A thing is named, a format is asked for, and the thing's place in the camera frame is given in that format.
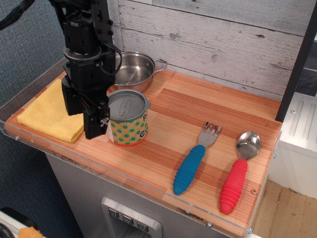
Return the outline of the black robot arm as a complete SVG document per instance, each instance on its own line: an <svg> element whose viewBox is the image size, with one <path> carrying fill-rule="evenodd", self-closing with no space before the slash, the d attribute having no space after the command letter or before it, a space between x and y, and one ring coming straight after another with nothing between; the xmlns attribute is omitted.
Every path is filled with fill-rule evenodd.
<svg viewBox="0 0 317 238"><path fill-rule="evenodd" d="M119 49L105 0L52 0L61 26L67 62L62 93L67 113L83 116L87 139L104 135L110 108L107 90L114 85Z"/></svg>

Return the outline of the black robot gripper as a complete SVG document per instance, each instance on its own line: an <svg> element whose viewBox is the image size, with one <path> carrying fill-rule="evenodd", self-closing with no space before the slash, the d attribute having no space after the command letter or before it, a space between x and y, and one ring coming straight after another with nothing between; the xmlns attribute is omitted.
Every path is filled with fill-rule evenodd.
<svg viewBox="0 0 317 238"><path fill-rule="evenodd" d="M104 135L110 118L106 91L114 84L116 53L97 49L78 54L63 50L67 58L62 79L62 94L69 116L83 113L86 139Z"/></svg>

